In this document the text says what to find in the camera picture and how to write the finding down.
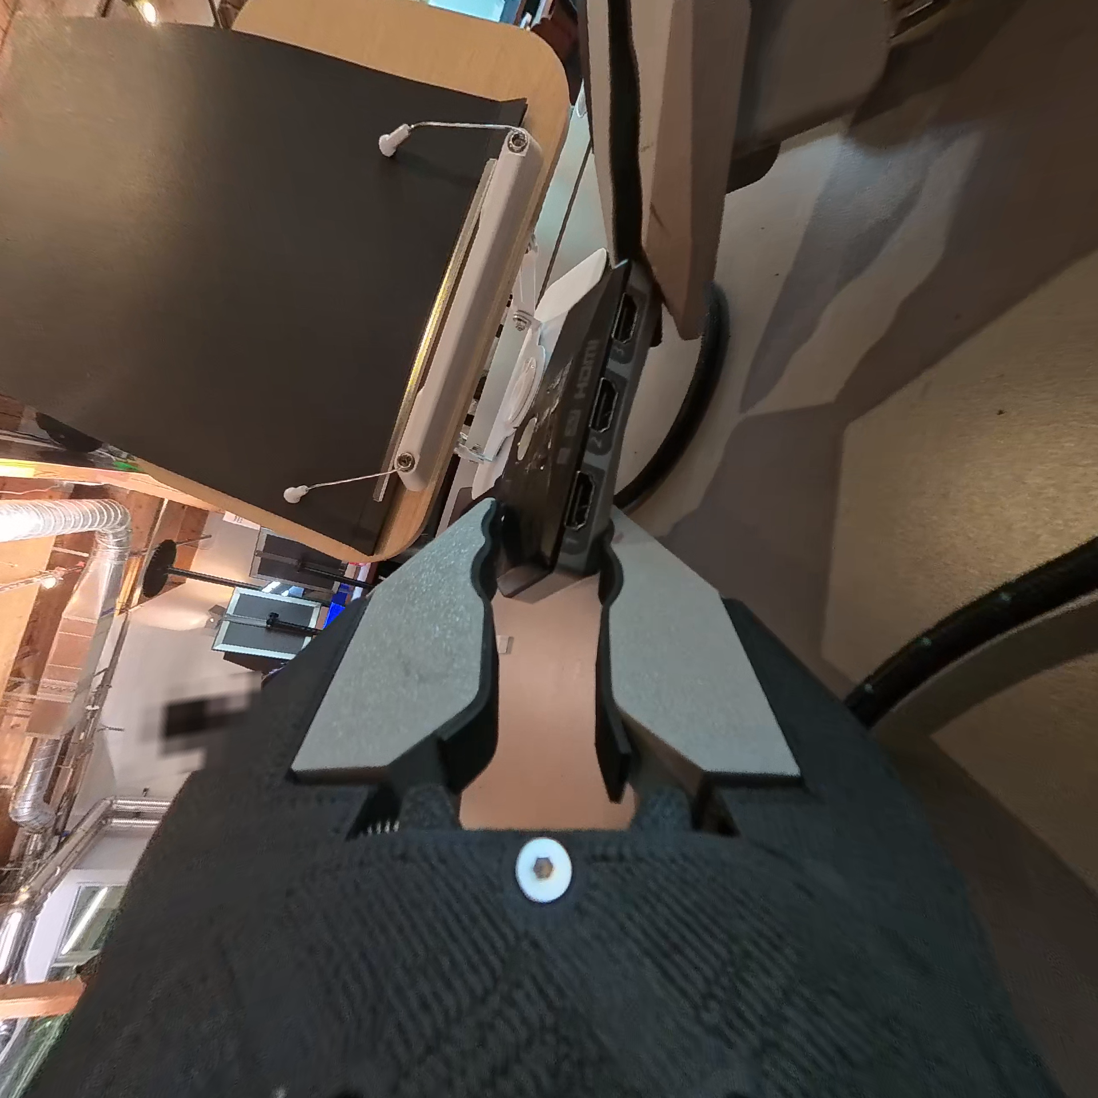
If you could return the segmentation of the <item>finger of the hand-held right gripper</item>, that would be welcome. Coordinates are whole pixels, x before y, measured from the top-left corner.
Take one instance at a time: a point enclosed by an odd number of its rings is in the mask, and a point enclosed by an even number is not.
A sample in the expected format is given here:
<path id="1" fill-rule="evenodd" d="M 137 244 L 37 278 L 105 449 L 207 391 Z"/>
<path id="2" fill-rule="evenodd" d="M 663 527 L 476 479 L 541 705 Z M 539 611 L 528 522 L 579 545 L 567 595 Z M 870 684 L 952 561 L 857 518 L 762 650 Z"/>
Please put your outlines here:
<path id="1" fill-rule="evenodd" d="M 582 73 L 588 128 L 611 260 L 631 261 L 654 281 L 652 20 L 638 1 L 582 3 Z"/>
<path id="2" fill-rule="evenodd" d="M 639 247 L 686 340 L 716 268 L 750 25 L 748 1 L 637 3 Z"/>

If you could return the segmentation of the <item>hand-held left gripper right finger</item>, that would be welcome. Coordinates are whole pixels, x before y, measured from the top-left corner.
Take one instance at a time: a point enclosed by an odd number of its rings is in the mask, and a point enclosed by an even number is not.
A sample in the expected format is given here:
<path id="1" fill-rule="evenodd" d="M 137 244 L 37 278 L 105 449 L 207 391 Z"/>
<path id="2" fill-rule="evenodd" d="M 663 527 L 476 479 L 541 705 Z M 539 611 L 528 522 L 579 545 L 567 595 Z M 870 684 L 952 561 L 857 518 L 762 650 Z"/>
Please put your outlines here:
<path id="1" fill-rule="evenodd" d="M 629 518 L 599 573 L 595 750 L 626 789 L 795 788 L 802 770 L 717 589 Z"/>

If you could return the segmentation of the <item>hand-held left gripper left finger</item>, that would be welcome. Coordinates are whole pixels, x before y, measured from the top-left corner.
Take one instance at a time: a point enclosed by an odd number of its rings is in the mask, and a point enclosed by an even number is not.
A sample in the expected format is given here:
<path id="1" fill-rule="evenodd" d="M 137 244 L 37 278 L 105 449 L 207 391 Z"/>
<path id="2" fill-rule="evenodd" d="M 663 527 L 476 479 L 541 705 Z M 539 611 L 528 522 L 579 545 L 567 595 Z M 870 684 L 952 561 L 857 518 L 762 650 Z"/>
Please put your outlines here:
<path id="1" fill-rule="evenodd" d="M 497 501 L 380 583 L 292 762 L 318 784 L 467 789 L 499 741 Z"/>

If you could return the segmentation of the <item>metal hdmi port hub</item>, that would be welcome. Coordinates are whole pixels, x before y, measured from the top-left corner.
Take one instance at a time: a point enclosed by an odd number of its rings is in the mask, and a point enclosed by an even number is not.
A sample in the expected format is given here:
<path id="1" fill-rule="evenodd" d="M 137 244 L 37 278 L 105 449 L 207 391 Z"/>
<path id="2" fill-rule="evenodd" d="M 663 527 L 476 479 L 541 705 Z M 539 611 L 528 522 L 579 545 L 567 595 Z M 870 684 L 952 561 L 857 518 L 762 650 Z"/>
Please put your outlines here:
<path id="1" fill-rule="evenodd" d="M 518 597 L 552 575 L 596 574 L 612 509 L 644 501 L 684 455 L 716 392 L 728 344 L 728 303 L 714 281 L 703 305 L 685 394 L 652 457 L 622 488 L 615 483 L 624 432 L 662 330 L 662 298 L 648 270 L 624 260 L 608 267 L 558 323 L 513 447 L 487 490 L 497 502 L 500 594 Z"/>

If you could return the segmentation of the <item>grey panel on stand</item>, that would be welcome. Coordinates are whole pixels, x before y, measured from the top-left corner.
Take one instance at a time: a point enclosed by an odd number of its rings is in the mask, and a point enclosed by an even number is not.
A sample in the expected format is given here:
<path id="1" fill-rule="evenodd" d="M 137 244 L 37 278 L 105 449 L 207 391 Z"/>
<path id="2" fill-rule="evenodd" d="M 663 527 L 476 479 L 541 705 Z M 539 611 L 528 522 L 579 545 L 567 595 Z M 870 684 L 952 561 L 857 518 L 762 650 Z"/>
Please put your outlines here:
<path id="1" fill-rule="evenodd" d="M 288 661 L 322 632 L 326 603 L 238 585 L 216 626 L 212 649 Z"/>
<path id="2" fill-rule="evenodd" d="M 249 575 L 255 579 L 290 586 L 329 590 L 346 577 L 348 565 L 300 542 L 261 528 L 255 542 Z"/>

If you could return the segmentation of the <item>white tethered pin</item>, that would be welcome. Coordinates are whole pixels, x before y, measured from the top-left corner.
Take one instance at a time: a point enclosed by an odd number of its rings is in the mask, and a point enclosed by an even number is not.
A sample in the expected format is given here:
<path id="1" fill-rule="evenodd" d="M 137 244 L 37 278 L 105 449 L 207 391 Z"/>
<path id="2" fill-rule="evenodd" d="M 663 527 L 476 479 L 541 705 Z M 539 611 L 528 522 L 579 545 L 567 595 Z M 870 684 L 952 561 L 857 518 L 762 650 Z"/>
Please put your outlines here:
<path id="1" fill-rule="evenodd" d="M 416 130 L 486 130 L 505 133 L 504 146 L 513 153 L 525 152 L 532 144 L 529 131 L 521 125 L 505 124 L 497 121 L 460 121 L 460 120 L 419 120 L 403 122 L 393 129 L 381 133 L 377 138 L 377 148 L 382 156 L 393 157 L 397 149 L 405 144 Z"/>
<path id="2" fill-rule="evenodd" d="M 358 475 L 343 477 L 337 479 L 328 479 L 324 481 L 317 481 L 313 483 L 303 483 L 285 487 L 281 497 L 288 504 L 298 504 L 304 497 L 312 493 L 320 490 L 326 487 L 344 487 L 351 485 L 359 485 L 369 481 L 376 480 L 388 480 L 392 474 L 405 473 L 414 471 L 417 466 L 419 457 L 415 453 L 411 450 L 403 450 L 398 453 L 390 464 L 389 467 L 376 472 L 376 473 L 365 473 Z"/>

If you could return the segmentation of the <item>black light stand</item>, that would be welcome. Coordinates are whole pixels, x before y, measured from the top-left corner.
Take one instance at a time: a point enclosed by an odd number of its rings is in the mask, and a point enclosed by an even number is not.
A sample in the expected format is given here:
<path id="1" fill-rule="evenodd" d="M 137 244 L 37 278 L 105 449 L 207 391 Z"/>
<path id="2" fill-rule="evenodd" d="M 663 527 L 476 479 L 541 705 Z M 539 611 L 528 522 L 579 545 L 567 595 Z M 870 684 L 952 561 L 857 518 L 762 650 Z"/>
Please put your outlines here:
<path id="1" fill-rule="evenodd" d="M 176 559 L 179 542 L 170 538 L 159 542 L 150 553 L 141 578 L 141 592 L 144 598 L 153 598 L 162 593 L 169 578 L 193 579 L 195 582 L 209 583 L 218 586 L 240 587 L 254 592 L 264 592 L 266 586 L 263 583 L 255 583 L 245 579 L 223 577 L 209 573 L 202 573 L 194 569 L 177 566 Z M 288 577 L 277 577 L 272 579 L 276 584 L 301 585 L 308 589 L 319 590 L 325 583 L 333 586 L 345 585 L 351 589 L 358 589 L 360 592 L 368 592 L 374 584 L 356 577 L 338 574 L 335 570 L 325 569 L 318 563 L 301 558 L 289 559 L 292 575 Z"/>

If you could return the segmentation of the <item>black board on white stand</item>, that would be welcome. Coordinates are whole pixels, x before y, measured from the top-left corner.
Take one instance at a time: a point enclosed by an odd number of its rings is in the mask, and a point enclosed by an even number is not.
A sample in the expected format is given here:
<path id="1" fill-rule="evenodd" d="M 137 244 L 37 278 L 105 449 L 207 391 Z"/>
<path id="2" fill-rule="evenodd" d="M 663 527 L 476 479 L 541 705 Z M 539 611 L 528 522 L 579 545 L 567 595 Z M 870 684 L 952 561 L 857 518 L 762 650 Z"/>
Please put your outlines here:
<path id="1" fill-rule="evenodd" d="M 385 157 L 381 133 L 421 129 Z M 535 33 L 421 2 L 231 29 L 18 13 L 2 64 L 2 394 L 349 560 L 407 547 L 569 124 Z M 414 471 L 309 493 L 286 487 Z"/>

